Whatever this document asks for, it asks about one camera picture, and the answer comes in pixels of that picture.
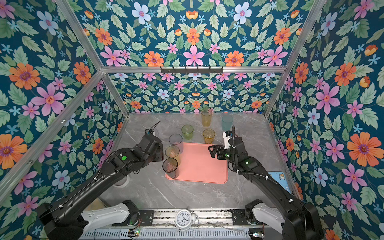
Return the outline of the tall grey smoky glass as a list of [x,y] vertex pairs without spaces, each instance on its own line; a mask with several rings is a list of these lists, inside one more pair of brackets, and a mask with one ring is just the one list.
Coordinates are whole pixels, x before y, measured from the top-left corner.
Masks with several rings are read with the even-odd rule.
[[171,179],[176,179],[179,176],[179,163],[174,158],[168,158],[163,162],[163,171]]

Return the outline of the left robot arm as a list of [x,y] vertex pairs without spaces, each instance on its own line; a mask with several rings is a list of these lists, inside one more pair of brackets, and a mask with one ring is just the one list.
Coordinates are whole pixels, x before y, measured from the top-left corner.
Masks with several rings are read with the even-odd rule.
[[77,240],[83,233],[107,225],[136,223],[139,211],[132,201],[96,211],[88,211],[87,207],[129,174],[139,173],[151,162],[163,161],[162,140],[153,132],[148,129],[133,148],[111,153],[93,176],[67,196],[36,209],[49,240]]

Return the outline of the tall green glass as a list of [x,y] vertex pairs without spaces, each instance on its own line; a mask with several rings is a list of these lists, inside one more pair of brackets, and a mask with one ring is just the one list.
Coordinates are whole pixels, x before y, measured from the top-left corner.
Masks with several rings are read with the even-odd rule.
[[180,165],[180,149],[178,146],[171,145],[168,146],[165,150],[165,155],[167,158],[175,159],[178,162],[178,165]]

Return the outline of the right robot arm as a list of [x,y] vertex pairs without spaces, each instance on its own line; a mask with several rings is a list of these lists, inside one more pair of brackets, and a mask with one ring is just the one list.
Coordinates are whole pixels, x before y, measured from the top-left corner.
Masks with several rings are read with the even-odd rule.
[[325,237],[317,208],[304,203],[282,187],[256,158],[249,156],[235,129],[224,132],[224,145],[211,145],[212,158],[226,160],[229,170],[258,186],[275,208],[255,200],[246,205],[249,223],[262,222],[279,232],[285,240],[322,240]]

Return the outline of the clear blue tall glass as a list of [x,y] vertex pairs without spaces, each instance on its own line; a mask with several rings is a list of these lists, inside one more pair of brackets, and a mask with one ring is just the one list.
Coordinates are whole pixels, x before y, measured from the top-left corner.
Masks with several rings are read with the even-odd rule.
[[180,134],[172,134],[169,137],[169,143],[176,146],[180,150],[180,154],[183,152],[183,136]]

